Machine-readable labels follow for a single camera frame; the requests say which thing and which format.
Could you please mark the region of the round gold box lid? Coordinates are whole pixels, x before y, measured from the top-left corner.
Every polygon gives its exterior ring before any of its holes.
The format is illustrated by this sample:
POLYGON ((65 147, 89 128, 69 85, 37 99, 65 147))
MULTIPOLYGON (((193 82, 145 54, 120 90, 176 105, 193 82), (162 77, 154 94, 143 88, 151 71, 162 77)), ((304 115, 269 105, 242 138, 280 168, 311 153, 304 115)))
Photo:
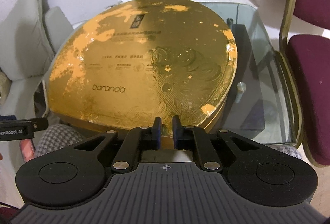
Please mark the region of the round gold box lid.
POLYGON ((52 112, 147 120, 173 113, 201 123, 226 99, 237 69, 232 31, 190 0, 134 0, 91 18, 51 68, 52 112))

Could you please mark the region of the round gold gift box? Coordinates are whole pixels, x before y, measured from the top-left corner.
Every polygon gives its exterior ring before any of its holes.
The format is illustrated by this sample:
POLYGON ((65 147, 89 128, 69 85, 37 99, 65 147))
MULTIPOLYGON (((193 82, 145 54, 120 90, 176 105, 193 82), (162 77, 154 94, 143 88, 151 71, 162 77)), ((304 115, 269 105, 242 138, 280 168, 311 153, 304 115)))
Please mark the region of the round gold gift box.
MULTIPOLYGON (((226 99, 208 116, 206 120, 197 123, 196 120, 184 120, 180 117, 181 125, 183 126, 197 126, 203 128, 206 132, 210 132, 217 122, 222 118, 222 113, 226 104, 226 99)), ((96 133, 106 132, 108 130, 118 131, 121 138, 125 137, 129 130, 139 126, 151 126, 154 122, 154 115, 151 115, 146 121, 142 120, 139 115, 135 115, 131 120, 127 117, 120 117, 117 122, 100 123, 97 122, 96 115, 87 115, 85 117, 73 117, 63 113, 53 112, 61 122, 72 126, 75 130, 80 132, 84 137, 91 137, 96 133)), ((162 124, 160 128, 162 147, 172 148, 173 142, 170 140, 174 138, 173 130, 174 114, 170 113, 168 116, 162 116, 162 124)))

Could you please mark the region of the houndstooth fabric seat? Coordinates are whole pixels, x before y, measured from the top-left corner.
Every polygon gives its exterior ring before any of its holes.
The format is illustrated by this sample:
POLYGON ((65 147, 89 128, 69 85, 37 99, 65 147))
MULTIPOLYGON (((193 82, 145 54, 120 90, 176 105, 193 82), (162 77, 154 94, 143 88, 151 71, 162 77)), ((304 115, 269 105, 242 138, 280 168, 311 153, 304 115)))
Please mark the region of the houndstooth fabric seat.
POLYGON ((84 140, 84 137, 70 126, 60 123, 51 125, 41 135, 34 157, 43 156, 50 152, 79 143, 82 140, 84 140))

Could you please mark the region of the glass side table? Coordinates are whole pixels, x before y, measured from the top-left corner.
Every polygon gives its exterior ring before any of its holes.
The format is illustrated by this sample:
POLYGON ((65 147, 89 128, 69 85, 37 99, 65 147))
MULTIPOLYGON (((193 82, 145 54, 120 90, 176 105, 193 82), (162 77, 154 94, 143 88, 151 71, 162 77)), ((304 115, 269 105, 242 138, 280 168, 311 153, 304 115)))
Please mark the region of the glass side table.
POLYGON ((260 144, 296 144, 279 57, 257 10, 239 3, 200 4, 225 21, 238 49, 236 74, 222 118, 207 133, 227 130, 260 144))

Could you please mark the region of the grey sofa cushion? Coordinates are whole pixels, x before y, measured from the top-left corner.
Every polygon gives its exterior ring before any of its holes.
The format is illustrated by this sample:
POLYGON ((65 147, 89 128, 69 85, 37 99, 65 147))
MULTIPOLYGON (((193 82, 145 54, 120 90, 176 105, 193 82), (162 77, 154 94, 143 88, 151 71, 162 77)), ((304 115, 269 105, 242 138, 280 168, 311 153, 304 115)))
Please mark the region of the grey sofa cushion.
POLYGON ((44 74, 73 27, 59 7, 17 0, 1 23, 1 70, 11 80, 44 74))

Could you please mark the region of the maroon gold-framed chair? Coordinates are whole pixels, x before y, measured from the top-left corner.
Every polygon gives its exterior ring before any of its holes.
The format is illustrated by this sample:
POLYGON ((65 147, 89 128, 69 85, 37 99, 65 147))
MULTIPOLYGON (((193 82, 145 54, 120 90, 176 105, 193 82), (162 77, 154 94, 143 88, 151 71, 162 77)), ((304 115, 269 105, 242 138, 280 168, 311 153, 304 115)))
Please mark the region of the maroon gold-framed chair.
POLYGON ((277 56, 291 101, 296 144, 315 166, 329 166, 329 38, 289 37, 292 18, 329 29, 329 0, 286 0, 277 56))

